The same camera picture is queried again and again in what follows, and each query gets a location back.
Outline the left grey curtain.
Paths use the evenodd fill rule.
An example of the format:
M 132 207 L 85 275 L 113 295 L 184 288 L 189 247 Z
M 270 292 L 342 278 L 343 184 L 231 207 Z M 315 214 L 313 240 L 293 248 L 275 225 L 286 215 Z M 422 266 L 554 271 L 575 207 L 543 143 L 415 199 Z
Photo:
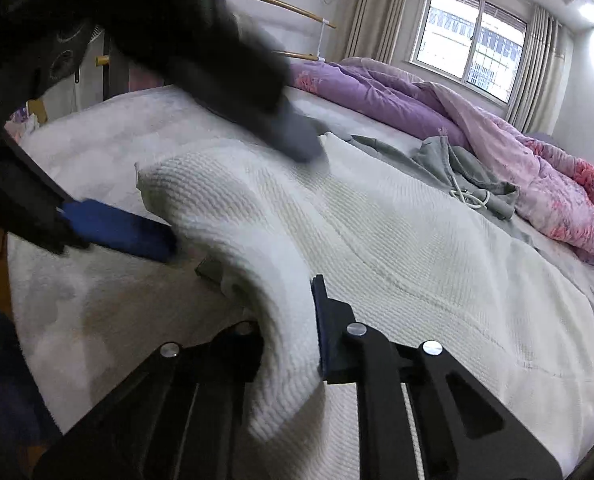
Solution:
M 406 0 L 340 0 L 335 43 L 329 58 L 372 58 L 389 64 Z

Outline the purple floral quilt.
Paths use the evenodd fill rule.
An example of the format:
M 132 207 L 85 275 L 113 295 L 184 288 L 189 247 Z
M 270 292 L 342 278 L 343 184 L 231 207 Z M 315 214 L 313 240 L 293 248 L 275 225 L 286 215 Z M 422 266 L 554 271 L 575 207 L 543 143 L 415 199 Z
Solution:
M 541 234 L 594 262 L 594 166 L 519 132 L 455 91 L 371 58 L 296 61 L 291 87 L 419 140 L 441 138 L 513 186 L 515 209 Z

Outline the grey curtain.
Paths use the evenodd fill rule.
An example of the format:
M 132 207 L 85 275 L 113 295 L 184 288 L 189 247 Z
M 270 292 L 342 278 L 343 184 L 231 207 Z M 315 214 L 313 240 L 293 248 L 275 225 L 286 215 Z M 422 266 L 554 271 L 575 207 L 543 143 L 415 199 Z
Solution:
M 335 43 L 329 58 L 372 58 L 389 64 L 406 0 L 340 0 Z
M 574 35 L 543 6 L 533 7 L 506 120 L 522 133 L 551 136 L 562 109 Z

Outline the white button jacket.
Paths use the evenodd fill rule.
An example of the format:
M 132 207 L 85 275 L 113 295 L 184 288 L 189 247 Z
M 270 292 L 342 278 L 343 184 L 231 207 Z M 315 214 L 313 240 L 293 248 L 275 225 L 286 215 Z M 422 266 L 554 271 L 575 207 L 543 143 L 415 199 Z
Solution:
M 299 167 L 238 139 L 140 168 L 146 208 L 218 258 L 265 340 L 245 476 L 354 479 L 354 390 L 318 376 L 311 281 L 390 339 L 441 342 L 574 470 L 594 444 L 594 315 L 532 247 L 478 212 L 326 136 Z

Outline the right grey curtain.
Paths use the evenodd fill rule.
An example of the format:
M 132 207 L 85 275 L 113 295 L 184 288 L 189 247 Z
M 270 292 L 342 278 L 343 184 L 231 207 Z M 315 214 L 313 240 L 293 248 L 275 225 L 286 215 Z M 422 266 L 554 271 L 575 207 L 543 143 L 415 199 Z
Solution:
M 543 6 L 533 7 L 506 120 L 522 133 L 551 136 L 562 109 L 574 35 Z

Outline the window with bars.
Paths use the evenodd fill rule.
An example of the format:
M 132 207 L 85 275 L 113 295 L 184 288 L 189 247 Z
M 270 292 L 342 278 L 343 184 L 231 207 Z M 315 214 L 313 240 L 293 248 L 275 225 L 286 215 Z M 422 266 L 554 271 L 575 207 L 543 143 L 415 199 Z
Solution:
M 412 61 L 506 105 L 528 25 L 489 0 L 427 0 Z

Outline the grey zip hoodie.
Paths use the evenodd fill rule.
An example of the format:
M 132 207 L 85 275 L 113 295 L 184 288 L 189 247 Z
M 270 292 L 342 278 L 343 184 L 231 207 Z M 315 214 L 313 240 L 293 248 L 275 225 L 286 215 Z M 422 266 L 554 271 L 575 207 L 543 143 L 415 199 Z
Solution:
M 486 166 L 444 136 L 432 136 L 410 154 L 367 136 L 335 132 L 335 136 L 404 174 L 448 194 L 502 226 L 510 223 L 519 196 L 516 185 L 492 174 Z

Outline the wooden double rail rack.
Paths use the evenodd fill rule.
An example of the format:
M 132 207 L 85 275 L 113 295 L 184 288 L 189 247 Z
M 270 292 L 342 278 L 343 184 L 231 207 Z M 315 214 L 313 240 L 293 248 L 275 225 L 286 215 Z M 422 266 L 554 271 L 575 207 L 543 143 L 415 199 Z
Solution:
M 280 29 L 283 27 L 288 32 L 310 32 L 316 34 L 313 39 L 316 41 L 316 49 L 312 53 L 292 52 L 285 48 L 280 49 L 280 54 L 288 58 L 296 58 L 305 61 L 325 60 L 324 38 L 328 30 L 335 30 L 336 26 L 327 18 L 295 6 L 284 0 L 249 0 L 256 4 L 244 4 L 235 6 L 234 11 L 239 18 L 251 18 L 259 24 L 265 24 L 268 29 L 272 27 Z M 244 0 L 236 0 L 236 3 L 243 3 Z

